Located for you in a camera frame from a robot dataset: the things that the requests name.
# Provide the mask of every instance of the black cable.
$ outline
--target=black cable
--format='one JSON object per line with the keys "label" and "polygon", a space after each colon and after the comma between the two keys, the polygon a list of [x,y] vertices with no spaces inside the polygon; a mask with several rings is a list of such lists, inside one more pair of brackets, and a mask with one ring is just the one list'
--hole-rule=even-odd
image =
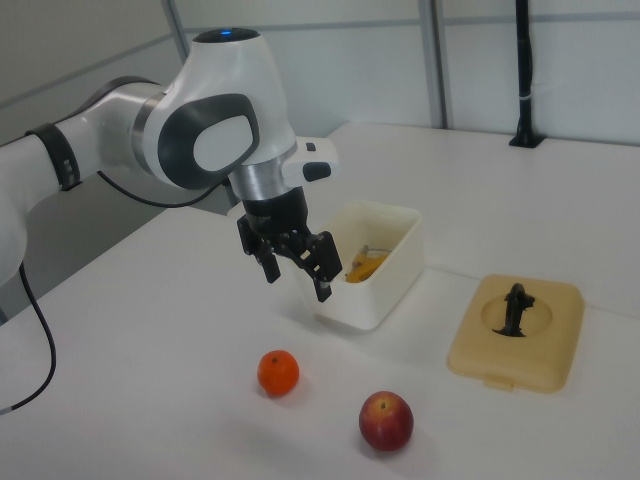
{"label": "black cable", "polygon": [[13,410],[17,410],[20,407],[23,407],[24,405],[29,403],[38,395],[40,395],[44,391],[44,389],[47,388],[47,386],[51,382],[51,379],[53,378],[53,374],[56,371],[56,344],[53,341],[53,335],[51,335],[51,330],[49,329],[49,325],[47,325],[47,321],[44,318],[44,314],[42,313],[42,310],[40,310],[38,301],[36,300],[36,297],[33,294],[33,291],[31,290],[31,286],[29,285],[29,281],[27,280],[27,274],[24,271],[24,263],[20,264],[19,271],[20,271],[20,279],[22,280],[24,291],[27,293],[27,296],[29,297],[29,301],[31,301],[31,305],[33,305],[33,309],[35,310],[36,315],[38,316],[38,319],[42,324],[44,333],[47,335],[47,341],[49,342],[49,350],[51,351],[51,366],[49,368],[49,375],[47,375],[47,378],[45,379],[44,383],[40,385],[40,388],[38,388],[38,390],[33,392],[24,400],[21,400],[20,402],[16,403],[15,405],[12,405],[7,408],[3,408],[2,410],[0,410],[0,415],[4,415],[5,413],[9,413],[9,412],[12,412]]}
{"label": "black cable", "polygon": [[[193,205],[194,203],[198,203],[200,200],[203,200],[204,198],[209,196],[211,194],[211,192],[213,192],[218,187],[218,185],[214,185],[211,188],[209,188],[208,190],[206,190],[202,195],[200,195],[200,196],[198,196],[198,197],[196,197],[196,198],[194,198],[192,200],[189,200],[187,202],[167,204],[167,203],[154,202],[152,200],[146,200],[144,198],[138,197],[137,195],[134,195],[131,192],[126,191],[120,185],[118,185],[113,180],[111,180],[109,177],[107,177],[102,171],[98,171],[98,175],[100,175],[100,177],[105,182],[107,182],[109,185],[111,185],[113,188],[115,188],[118,192],[122,193],[123,195],[126,195],[127,197],[132,198],[133,200],[136,200],[138,202],[144,203],[146,205],[151,205],[151,206],[154,206],[154,207],[161,207],[161,208],[188,207],[190,205]],[[53,374],[56,371],[56,344],[53,341],[53,335],[51,335],[51,330],[49,329],[49,325],[47,324],[47,321],[44,318],[44,314],[42,313],[42,310],[40,310],[40,306],[38,305],[38,301],[36,300],[36,297],[33,294],[33,291],[31,290],[31,286],[29,285],[29,281],[27,280],[27,274],[24,271],[24,263],[20,264],[20,270],[19,271],[20,271],[20,279],[22,280],[22,285],[24,287],[24,290],[27,293],[27,296],[29,297],[29,300],[31,301],[31,305],[33,306],[33,309],[35,310],[36,315],[38,316],[38,319],[40,320],[40,323],[42,324],[42,328],[44,329],[44,333],[47,336],[47,341],[49,342],[49,350],[51,351],[51,367],[49,368],[49,375],[47,375],[47,378],[45,379],[44,383],[40,386],[40,388],[38,388],[38,390],[33,392],[31,395],[29,395],[24,400],[21,400],[20,402],[16,403],[15,405],[0,409],[0,415],[4,415],[6,413],[9,413],[9,412],[12,412],[14,410],[17,410],[18,408],[26,405],[27,403],[31,402],[34,398],[36,398],[38,395],[40,395],[45,390],[45,388],[47,388],[47,386],[51,382],[51,379],[53,378]]]}
{"label": "black cable", "polygon": [[154,202],[153,200],[146,200],[144,198],[138,197],[137,195],[134,195],[131,192],[126,191],[124,188],[122,188],[116,182],[114,182],[109,177],[107,177],[101,170],[98,171],[98,175],[100,175],[100,178],[102,178],[105,182],[107,182],[109,185],[111,185],[113,188],[118,190],[123,195],[126,195],[127,197],[132,198],[132,199],[136,200],[137,202],[144,203],[145,205],[151,205],[153,207],[161,207],[161,208],[188,207],[188,206],[193,205],[194,203],[198,203],[200,200],[203,200],[204,198],[208,197],[211,194],[211,192],[213,192],[218,187],[218,185],[214,185],[213,187],[209,188],[207,191],[205,191],[199,197],[196,197],[193,200],[189,200],[189,201],[184,202],[184,203],[160,203],[160,202]]}

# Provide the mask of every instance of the black figurine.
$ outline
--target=black figurine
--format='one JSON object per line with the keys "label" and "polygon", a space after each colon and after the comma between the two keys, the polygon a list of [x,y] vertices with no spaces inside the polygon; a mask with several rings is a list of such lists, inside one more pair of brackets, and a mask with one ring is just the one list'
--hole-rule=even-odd
{"label": "black figurine", "polygon": [[535,302],[536,299],[525,293],[521,283],[514,283],[511,291],[504,299],[507,302],[507,314],[504,327],[501,330],[493,329],[493,331],[507,337],[524,337],[525,334],[520,330],[522,312],[529,307],[533,307],[533,302]]}

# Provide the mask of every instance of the yellow object in bin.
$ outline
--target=yellow object in bin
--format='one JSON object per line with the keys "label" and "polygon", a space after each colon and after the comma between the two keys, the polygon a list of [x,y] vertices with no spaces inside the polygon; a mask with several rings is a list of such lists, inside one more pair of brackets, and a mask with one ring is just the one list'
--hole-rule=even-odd
{"label": "yellow object in bin", "polygon": [[369,248],[365,245],[353,260],[351,264],[353,269],[347,274],[345,280],[348,283],[364,282],[382,265],[390,252],[391,249]]}
{"label": "yellow object in bin", "polygon": [[[519,327],[508,336],[506,300],[518,284],[535,300],[525,305]],[[489,275],[467,308],[449,351],[449,368],[502,390],[560,390],[573,363],[583,314],[584,300],[573,285]]]}

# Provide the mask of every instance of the orange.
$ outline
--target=orange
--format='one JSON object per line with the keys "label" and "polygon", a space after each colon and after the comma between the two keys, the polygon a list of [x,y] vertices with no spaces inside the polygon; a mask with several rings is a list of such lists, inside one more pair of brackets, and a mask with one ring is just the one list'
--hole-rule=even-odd
{"label": "orange", "polygon": [[258,382],[269,395],[284,395],[298,383],[298,362],[285,350],[274,350],[258,364]]}

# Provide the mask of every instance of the black pole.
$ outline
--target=black pole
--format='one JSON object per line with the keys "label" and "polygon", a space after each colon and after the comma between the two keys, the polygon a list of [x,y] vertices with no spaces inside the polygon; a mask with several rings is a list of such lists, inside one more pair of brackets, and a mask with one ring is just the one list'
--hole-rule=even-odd
{"label": "black pole", "polygon": [[518,81],[520,85],[520,120],[516,136],[509,142],[514,147],[536,148],[544,136],[533,132],[531,122],[531,81],[533,54],[529,38],[529,0],[516,0],[516,28],[518,36]]}

